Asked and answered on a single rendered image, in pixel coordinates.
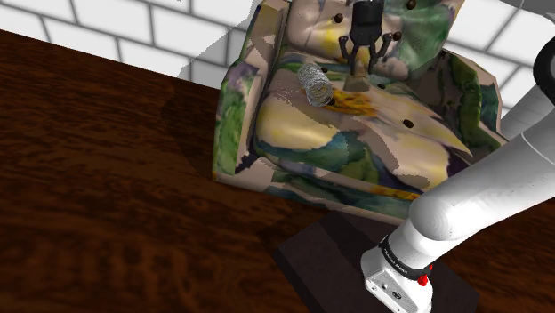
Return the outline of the tan cone shaped object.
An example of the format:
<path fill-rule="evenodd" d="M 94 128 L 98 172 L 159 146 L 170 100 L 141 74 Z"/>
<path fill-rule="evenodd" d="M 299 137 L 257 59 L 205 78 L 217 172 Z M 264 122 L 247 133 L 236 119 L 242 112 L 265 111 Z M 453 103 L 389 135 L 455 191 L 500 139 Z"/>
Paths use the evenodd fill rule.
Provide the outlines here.
<path fill-rule="evenodd" d="M 367 92 L 371 88 L 371 80 L 368 74 L 351 75 L 345 77 L 343 90 L 345 92 Z"/>

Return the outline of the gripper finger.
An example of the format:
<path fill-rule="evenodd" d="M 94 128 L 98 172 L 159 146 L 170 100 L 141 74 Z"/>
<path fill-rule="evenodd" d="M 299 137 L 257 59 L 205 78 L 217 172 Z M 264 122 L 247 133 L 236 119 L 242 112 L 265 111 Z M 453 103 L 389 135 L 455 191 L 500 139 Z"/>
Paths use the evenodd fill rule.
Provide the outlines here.
<path fill-rule="evenodd" d="M 349 39 L 353 43 L 351 52 L 347 51 L 347 46 L 346 46 L 346 43 L 348 42 Z M 356 37 L 340 36 L 338 38 L 342 57 L 348 61 L 348 64 L 350 66 L 350 74 L 352 76 L 355 76 L 356 58 L 360 47 L 360 39 L 361 39 L 361 35 L 357 35 Z"/>
<path fill-rule="evenodd" d="M 378 59 L 383 57 L 387 52 L 391 42 L 391 33 L 382 35 L 382 45 L 379 50 L 376 49 L 376 43 L 371 43 L 368 47 L 370 59 L 368 62 L 367 73 L 372 74 L 374 66 L 377 64 Z"/>

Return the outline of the dark robot stand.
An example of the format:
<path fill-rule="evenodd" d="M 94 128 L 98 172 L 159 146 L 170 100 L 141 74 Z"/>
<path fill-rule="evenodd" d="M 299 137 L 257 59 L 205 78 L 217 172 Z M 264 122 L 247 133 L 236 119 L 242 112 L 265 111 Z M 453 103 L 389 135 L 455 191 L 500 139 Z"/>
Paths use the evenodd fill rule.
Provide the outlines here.
<path fill-rule="evenodd" d="M 310 313 L 392 313 L 364 287 L 360 258 L 395 228 L 333 211 L 280 244 L 273 258 Z"/>

